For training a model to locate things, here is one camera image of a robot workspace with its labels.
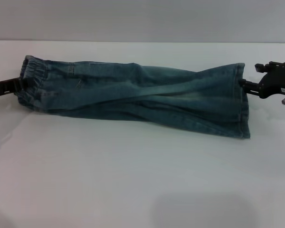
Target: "jeans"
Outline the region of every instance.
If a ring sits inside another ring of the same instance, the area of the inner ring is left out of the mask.
[[[135,63],[56,62],[26,56],[16,93],[28,108],[62,116],[149,121],[188,131],[250,138],[245,64],[191,72]]]

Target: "white background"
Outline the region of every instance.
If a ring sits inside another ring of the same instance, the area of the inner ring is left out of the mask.
[[[0,41],[0,80],[24,56],[201,71],[285,62],[285,44]],[[0,228],[285,228],[283,95],[249,95],[251,140],[152,123],[30,112],[0,97]]]
[[[285,42],[285,0],[0,0],[0,39]]]

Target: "faded denim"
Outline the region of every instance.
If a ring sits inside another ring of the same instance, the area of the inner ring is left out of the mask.
[[[26,56],[19,103],[70,117],[149,121],[188,131],[250,138],[245,64],[191,72],[135,63],[56,62]]]

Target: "gray wall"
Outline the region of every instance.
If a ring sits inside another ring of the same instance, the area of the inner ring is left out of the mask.
[[[285,0],[0,0],[0,39],[285,42]]]

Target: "white table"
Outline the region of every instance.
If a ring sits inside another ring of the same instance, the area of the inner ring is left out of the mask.
[[[0,81],[25,55],[201,71],[285,62],[285,44],[0,41]],[[251,140],[30,112],[0,97],[0,228],[285,228],[283,95],[249,95]]]

